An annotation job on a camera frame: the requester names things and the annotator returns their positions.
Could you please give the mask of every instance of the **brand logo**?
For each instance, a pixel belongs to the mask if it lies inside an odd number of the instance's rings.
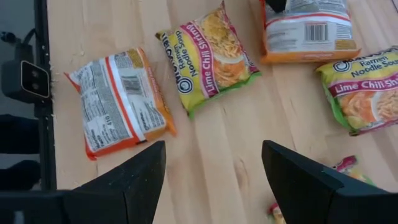
[[[342,61],[333,65],[336,72],[348,72],[351,70],[351,62]]]
[[[193,90],[193,82],[188,77],[182,77],[177,80],[177,88],[182,94],[189,94]]]

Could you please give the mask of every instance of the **instant noodle packet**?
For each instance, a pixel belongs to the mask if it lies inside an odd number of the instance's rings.
[[[131,49],[66,73],[80,93],[87,156],[176,134],[144,51]]]
[[[316,69],[337,121],[358,135],[398,123],[398,46]]]
[[[262,63],[321,62],[359,54],[346,0],[287,0],[280,13],[267,0],[260,1],[266,50]]]
[[[209,14],[174,30],[158,32],[188,114],[209,99],[240,88],[261,75],[246,55],[224,2]]]
[[[367,184],[374,185],[373,181],[369,177],[361,173],[358,166],[359,163],[356,156],[348,156],[334,165],[332,169]],[[285,218],[280,210],[280,207],[278,206],[278,203],[272,204],[269,208],[268,219],[275,224],[286,224]]]

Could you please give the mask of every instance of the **wooden tabletop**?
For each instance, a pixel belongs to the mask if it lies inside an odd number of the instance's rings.
[[[78,187],[148,145],[96,162],[84,150],[79,94],[58,73],[140,46],[177,125],[166,134],[167,169],[154,223],[268,223],[274,202],[261,161],[271,139],[326,165],[356,154],[365,174],[398,191],[398,126],[349,137],[335,121],[311,64],[260,65],[262,20],[258,0],[226,0],[226,10],[262,77],[208,103],[190,121],[175,79],[154,34],[219,6],[214,0],[48,1],[55,103],[55,152],[60,189]],[[398,44],[398,13],[391,0],[349,0],[362,54]]]

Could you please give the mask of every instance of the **yellow noodle package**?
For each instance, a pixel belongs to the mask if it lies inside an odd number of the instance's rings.
[[[398,123],[398,46],[317,72],[335,118],[351,135]]]
[[[260,75],[238,40],[224,2],[203,17],[156,36],[173,65],[182,104],[190,116],[210,98]]]

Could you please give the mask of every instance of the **wooden table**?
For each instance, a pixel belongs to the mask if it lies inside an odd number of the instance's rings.
[[[146,51],[171,108],[178,136],[166,134],[167,169],[155,223],[268,223],[274,202],[261,162],[271,139],[327,165],[356,154],[375,183],[398,191],[398,126],[349,137],[333,118],[315,64],[259,65],[258,0],[226,0],[226,9],[263,76],[208,103],[190,121],[169,61],[154,34],[218,7],[214,0],[52,0],[49,36],[55,103],[55,150],[60,189],[72,189],[134,156],[147,145],[96,162],[85,155],[80,99],[63,75],[134,46]],[[369,54],[398,44],[391,0],[350,0],[356,40]]]

